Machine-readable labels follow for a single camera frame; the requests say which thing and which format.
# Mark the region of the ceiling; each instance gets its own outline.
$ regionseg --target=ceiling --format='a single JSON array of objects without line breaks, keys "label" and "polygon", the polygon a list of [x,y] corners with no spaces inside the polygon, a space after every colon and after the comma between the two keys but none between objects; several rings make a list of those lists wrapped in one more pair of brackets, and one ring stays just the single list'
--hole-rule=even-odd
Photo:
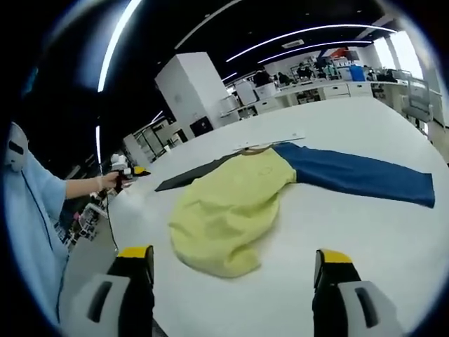
[{"label": "ceiling", "polygon": [[[321,25],[371,25],[383,16],[373,0],[276,0],[270,2],[270,7],[263,1],[242,0],[215,16],[175,50],[192,29],[229,1],[142,0],[119,39],[105,90],[99,95],[92,88],[75,85],[74,77],[93,27],[110,6],[118,3],[123,0],[103,1],[90,10],[61,35],[39,63],[35,82],[39,104],[31,104],[39,106],[39,113],[22,115],[21,123],[34,140],[34,149],[33,142],[30,147],[39,152],[37,157],[43,161],[60,158],[52,169],[61,174],[94,153],[93,130],[99,123],[103,150],[109,154],[124,136],[149,123],[160,110],[169,113],[154,77],[176,53],[206,51],[222,78],[234,72],[243,75],[255,70],[258,61],[285,51],[282,44],[297,39],[303,39],[305,46],[354,40],[364,28],[321,29],[286,37],[226,62],[262,41]],[[385,27],[395,25],[390,22]],[[376,31],[364,39],[372,40],[383,34]],[[58,152],[60,145],[55,145],[55,139],[65,144],[66,154]]]}]

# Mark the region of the light blue sleeve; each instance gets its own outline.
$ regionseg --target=light blue sleeve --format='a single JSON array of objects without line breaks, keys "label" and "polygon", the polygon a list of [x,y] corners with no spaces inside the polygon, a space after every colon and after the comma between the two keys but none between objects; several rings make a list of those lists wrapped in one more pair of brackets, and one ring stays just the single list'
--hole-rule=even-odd
[{"label": "light blue sleeve", "polygon": [[31,152],[29,152],[27,161],[27,170],[30,170],[34,177],[36,188],[41,194],[41,200],[48,217],[58,220],[65,200],[65,180],[59,179],[45,169]]}]

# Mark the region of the window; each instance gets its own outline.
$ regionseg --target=window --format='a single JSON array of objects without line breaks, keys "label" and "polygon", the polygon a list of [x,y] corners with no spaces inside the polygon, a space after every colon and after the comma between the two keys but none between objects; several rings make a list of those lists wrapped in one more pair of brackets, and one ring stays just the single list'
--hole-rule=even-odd
[{"label": "window", "polygon": [[422,70],[420,62],[413,48],[412,41],[405,31],[390,35],[396,54],[398,55],[399,65],[402,70],[412,73],[413,77],[422,79]]},{"label": "window", "polygon": [[394,66],[393,56],[391,56],[387,42],[383,37],[374,41],[374,47],[379,55],[380,64],[385,68],[396,69]]}]

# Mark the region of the blue sleeve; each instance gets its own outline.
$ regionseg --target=blue sleeve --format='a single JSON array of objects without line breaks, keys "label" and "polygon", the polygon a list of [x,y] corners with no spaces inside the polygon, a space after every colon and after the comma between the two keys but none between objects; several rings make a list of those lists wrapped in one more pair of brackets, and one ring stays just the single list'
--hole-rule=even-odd
[{"label": "blue sleeve", "polygon": [[277,144],[273,149],[296,170],[297,183],[434,207],[430,173],[352,154],[298,147],[292,143]]},{"label": "blue sleeve", "polygon": [[27,170],[34,177],[48,216],[58,220],[65,200],[65,180],[46,170],[31,152],[28,152],[27,161]]}]

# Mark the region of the yellow shirt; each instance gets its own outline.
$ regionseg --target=yellow shirt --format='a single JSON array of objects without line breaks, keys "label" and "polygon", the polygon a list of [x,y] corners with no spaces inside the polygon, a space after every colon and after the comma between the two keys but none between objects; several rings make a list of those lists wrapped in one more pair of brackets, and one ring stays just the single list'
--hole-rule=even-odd
[{"label": "yellow shirt", "polygon": [[273,149],[239,155],[186,187],[170,220],[173,247],[190,267],[238,277],[260,265],[250,243],[273,224],[279,190],[295,170]]}]

